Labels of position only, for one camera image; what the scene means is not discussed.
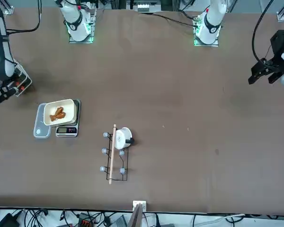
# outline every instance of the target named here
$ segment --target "floor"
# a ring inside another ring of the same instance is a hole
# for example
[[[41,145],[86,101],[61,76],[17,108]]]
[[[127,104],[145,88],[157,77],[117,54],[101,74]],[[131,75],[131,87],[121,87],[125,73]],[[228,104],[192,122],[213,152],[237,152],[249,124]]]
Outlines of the floor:
[[[269,0],[238,0],[235,7],[233,8],[233,13],[261,13]],[[9,3],[15,7],[34,7],[36,6],[36,1],[34,0],[9,0]],[[42,0],[44,7],[56,7],[53,0]],[[203,11],[210,4],[210,0],[196,0],[193,6],[188,7],[187,11]],[[269,7],[268,13],[276,13],[284,5],[284,0],[275,0],[273,4]],[[180,9],[182,9],[185,4],[181,3]]]
[[[7,214],[7,213],[12,213],[15,210],[0,210],[0,221],[2,218]],[[20,227],[24,227],[24,213],[26,211],[22,212],[20,216],[18,217],[18,222],[20,223]],[[40,217],[38,220],[43,226],[47,227],[59,227],[59,226],[65,226],[65,220],[60,221],[60,215],[62,211],[61,210],[50,210],[49,214],[44,217]],[[131,213],[121,213],[118,212],[114,215],[111,216],[111,222],[113,223],[116,221],[121,215],[124,215],[125,221],[128,223],[131,217]],[[78,219],[70,212],[67,211],[66,214],[66,219],[68,224],[76,224],[78,222]],[[145,216],[147,218],[147,223],[145,221],[145,218],[142,219],[142,227],[151,227],[156,225],[156,218],[155,214],[153,213],[145,213]],[[159,221],[161,226],[168,225],[169,227],[190,227],[192,226],[192,220],[194,218],[194,215],[186,215],[186,214],[158,214]],[[31,216],[27,216],[27,223],[30,220]],[[198,226],[198,223],[203,223],[207,221],[213,221],[219,217],[217,216],[196,216],[195,218],[195,226]],[[225,220],[222,220],[219,223],[211,224],[208,225],[210,227],[231,227],[232,224],[228,223]],[[235,227],[261,227],[261,226],[266,226],[266,227],[284,227],[284,220],[271,220],[271,219],[261,219],[261,218],[245,218],[241,222],[238,222],[235,224]]]

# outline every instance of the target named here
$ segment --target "clear plastic container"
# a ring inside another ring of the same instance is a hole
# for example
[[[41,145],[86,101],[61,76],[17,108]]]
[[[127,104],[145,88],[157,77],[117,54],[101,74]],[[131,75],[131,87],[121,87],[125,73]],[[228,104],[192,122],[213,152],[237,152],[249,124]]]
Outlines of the clear plastic container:
[[[38,106],[37,116],[34,126],[34,136],[37,139],[46,139],[51,134],[51,127],[44,124],[44,108],[46,103],[42,103]]]

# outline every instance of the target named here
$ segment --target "electronic device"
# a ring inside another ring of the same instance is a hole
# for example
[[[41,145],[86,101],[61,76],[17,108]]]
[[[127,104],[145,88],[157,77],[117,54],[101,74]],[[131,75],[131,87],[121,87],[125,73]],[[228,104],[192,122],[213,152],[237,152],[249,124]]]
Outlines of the electronic device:
[[[78,99],[74,99],[73,101],[77,107],[76,121],[72,124],[57,126],[56,128],[57,137],[76,137],[78,135],[81,101]]]

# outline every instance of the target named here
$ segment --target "white mug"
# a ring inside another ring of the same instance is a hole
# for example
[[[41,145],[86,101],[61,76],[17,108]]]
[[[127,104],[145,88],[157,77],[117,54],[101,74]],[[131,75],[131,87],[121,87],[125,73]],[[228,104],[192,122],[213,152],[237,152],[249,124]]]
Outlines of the white mug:
[[[115,148],[121,150],[133,144],[134,139],[129,128],[123,127],[115,132]]]

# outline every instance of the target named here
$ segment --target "plastic container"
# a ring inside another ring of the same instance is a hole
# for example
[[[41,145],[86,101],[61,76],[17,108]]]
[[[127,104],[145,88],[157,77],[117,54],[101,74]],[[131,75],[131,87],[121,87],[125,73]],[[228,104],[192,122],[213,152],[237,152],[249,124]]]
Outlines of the plastic container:
[[[54,115],[58,107],[63,107],[63,111],[66,115],[64,118],[52,122],[49,115]],[[77,107],[72,99],[47,103],[44,107],[44,124],[54,127],[74,123],[77,118],[76,112]]]
[[[37,139],[46,139],[51,134],[51,127],[47,126],[43,122],[44,107],[46,103],[42,103],[38,106],[37,116],[34,126],[34,136]]]

